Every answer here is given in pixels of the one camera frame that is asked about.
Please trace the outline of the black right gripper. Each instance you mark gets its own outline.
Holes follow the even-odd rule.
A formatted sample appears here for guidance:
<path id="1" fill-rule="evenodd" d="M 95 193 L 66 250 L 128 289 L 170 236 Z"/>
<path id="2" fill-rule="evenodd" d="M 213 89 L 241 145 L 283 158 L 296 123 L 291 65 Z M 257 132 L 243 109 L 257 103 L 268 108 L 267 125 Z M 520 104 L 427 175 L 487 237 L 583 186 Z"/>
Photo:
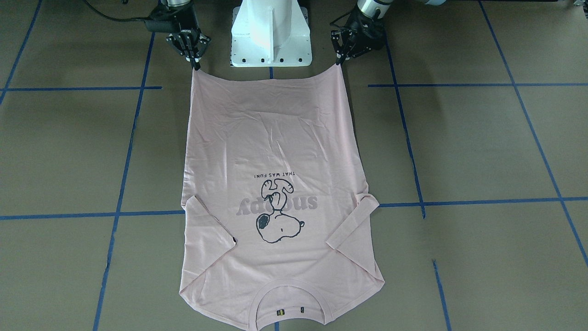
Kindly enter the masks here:
<path id="1" fill-rule="evenodd" d="M 179 55 L 189 58 L 194 71 L 200 70 L 200 58 L 204 56 L 211 39 L 200 29 L 195 7 L 169 6 L 169 12 L 174 28 L 166 38 L 167 42 Z"/>

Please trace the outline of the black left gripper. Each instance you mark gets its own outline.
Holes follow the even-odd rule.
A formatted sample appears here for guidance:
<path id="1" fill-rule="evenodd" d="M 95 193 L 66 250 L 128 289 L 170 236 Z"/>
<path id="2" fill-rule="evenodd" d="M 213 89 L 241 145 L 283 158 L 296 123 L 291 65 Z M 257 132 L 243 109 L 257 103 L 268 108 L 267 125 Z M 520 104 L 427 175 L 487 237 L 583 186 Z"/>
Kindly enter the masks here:
<path id="1" fill-rule="evenodd" d="M 378 13 L 370 17 L 361 11 L 350 11 L 330 23 L 334 27 L 330 39 L 337 55 L 336 65 L 384 47 L 384 19 L 377 18 Z"/>

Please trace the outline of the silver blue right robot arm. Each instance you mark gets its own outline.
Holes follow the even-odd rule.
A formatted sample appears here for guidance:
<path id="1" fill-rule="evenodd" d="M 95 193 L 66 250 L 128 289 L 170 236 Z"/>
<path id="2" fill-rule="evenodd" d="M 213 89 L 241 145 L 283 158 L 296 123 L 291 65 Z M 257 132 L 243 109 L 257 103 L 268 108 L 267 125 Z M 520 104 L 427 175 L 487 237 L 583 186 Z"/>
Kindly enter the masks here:
<path id="1" fill-rule="evenodd" d="M 193 0 L 168 0 L 167 9 L 174 27 L 166 42 L 185 57 L 193 70 L 200 70 L 200 59 L 211 39 L 200 29 Z"/>

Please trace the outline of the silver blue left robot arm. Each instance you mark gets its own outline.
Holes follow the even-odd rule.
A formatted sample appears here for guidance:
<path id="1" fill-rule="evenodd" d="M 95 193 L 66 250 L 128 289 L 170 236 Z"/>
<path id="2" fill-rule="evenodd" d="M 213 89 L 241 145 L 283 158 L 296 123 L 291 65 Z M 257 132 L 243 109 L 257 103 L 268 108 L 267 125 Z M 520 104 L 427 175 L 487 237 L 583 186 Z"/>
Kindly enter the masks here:
<path id="1" fill-rule="evenodd" d="M 344 15 L 329 23 L 330 40 L 336 53 L 336 65 L 381 50 L 386 42 L 384 17 L 392 0 L 358 0 Z"/>

